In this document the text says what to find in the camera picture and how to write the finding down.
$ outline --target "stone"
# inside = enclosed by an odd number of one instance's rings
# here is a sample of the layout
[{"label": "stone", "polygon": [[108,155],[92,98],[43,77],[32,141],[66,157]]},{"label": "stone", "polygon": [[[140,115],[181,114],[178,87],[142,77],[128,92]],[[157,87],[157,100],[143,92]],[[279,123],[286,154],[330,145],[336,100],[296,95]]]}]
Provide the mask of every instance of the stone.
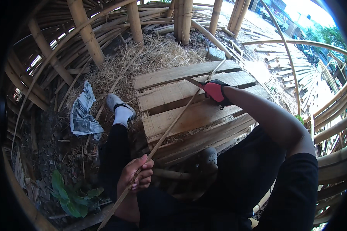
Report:
[{"label": "stone", "polygon": [[212,47],[208,47],[206,48],[206,50],[207,50],[207,58],[211,61],[222,61],[226,59],[224,51],[221,51]]}]

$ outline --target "newspaper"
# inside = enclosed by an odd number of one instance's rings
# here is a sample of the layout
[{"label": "newspaper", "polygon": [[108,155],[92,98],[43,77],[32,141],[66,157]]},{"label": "newspaper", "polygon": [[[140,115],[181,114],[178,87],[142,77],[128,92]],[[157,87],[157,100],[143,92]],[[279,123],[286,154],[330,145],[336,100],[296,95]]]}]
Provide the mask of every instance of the newspaper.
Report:
[{"label": "newspaper", "polygon": [[93,88],[88,81],[85,81],[83,93],[81,93],[73,103],[70,126],[71,131],[76,136],[94,134],[94,138],[98,141],[104,130],[99,122],[89,114],[90,108],[94,102],[96,102],[96,99]]}]

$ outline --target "wooden board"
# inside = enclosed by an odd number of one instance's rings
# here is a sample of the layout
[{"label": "wooden board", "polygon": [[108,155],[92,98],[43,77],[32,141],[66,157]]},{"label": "wooden board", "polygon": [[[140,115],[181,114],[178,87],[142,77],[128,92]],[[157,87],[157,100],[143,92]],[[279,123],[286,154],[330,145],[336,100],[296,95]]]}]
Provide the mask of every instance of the wooden board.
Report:
[{"label": "wooden board", "polygon": [[[206,81],[207,76],[195,77],[196,81]],[[256,80],[245,71],[229,72],[217,74],[212,77],[213,80],[221,80],[231,86],[243,89],[251,86]],[[143,93],[137,94],[140,111],[149,110],[150,115],[155,115],[164,111],[172,110],[185,106],[190,98],[198,90],[198,87],[183,80],[176,83],[164,85]],[[195,98],[195,102],[204,100],[204,91],[201,90]]]},{"label": "wooden board", "polygon": [[[183,80],[187,77],[197,77],[210,74],[220,64],[220,62],[221,61],[198,63],[136,76],[133,83],[134,89],[141,90],[152,86]],[[221,65],[217,72],[237,71],[240,70],[240,68],[241,67],[236,62],[227,60]]]},{"label": "wooden board", "polygon": [[162,165],[175,164],[220,140],[243,131],[253,123],[254,119],[249,114],[245,113],[232,121],[224,122],[188,136],[183,142],[175,143],[171,147],[159,149],[155,159]]},{"label": "wooden board", "polygon": [[[245,90],[263,98],[270,97],[270,95],[260,85],[252,86]],[[143,126],[148,143],[159,140],[182,110],[182,107],[176,108],[143,118]],[[172,128],[168,137],[205,126],[234,113],[240,115],[244,112],[240,107],[235,105],[220,110],[220,106],[214,104],[211,100],[192,104],[182,115],[182,118],[178,123]]]}]

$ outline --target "glove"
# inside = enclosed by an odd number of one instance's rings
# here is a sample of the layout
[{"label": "glove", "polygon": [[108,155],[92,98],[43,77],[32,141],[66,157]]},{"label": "glove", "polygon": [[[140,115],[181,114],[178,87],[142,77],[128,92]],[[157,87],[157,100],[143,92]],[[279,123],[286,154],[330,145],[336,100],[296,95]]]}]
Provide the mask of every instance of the glove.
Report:
[{"label": "glove", "polygon": [[226,84],[219,80],[211,80],[209,82],[199,82],[201,84],[201,87],[204,90],[204,96],[208,98],[208,96],[216,101],[219,105],[223,107],[233,105],[232,102],[229,101],[229,99],[225,96],[223,93],[223,87],[229,86],[229,84]]}]

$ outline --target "curved bamboo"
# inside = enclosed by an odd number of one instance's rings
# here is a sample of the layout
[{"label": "curved bamboo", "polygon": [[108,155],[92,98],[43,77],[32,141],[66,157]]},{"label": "curved bamboo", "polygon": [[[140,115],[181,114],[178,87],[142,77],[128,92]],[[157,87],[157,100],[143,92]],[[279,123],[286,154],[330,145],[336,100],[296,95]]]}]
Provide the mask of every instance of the curved bamboo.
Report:
[{"label": "curved bamboo", "polygon": [[280,29],[280,26],[279,26],[278,22],[276,21],[275,17],[273,16],[273,14],[271,13],[269,7],[263,2],[263,0],[260,0],[260,2],[266,8],[266,10],[269,13],[272,21],[274,22],[276,28],[278,29],[280,37],[282,37],[282,42],[284,43],[284,47],[285,47],[285,49],[287,51],[287,55],[288,55],[289,61],[291,62],[291,69],[292,69],[292,73],[293,73],[293,77],[294,77],[294,83],[296,85],[296,98],[297,98],[298,115],[301,115],[301,100],[299,98],[298,81],[297,81],[296,70],[294,68],[294,63],[293,63],[293,60],[291,59],[291,52],[289,51],[289,48],[288,48],[287,42],[286,42],[286,40],[284,38],[284,35],[282,33],[282,30]]}]

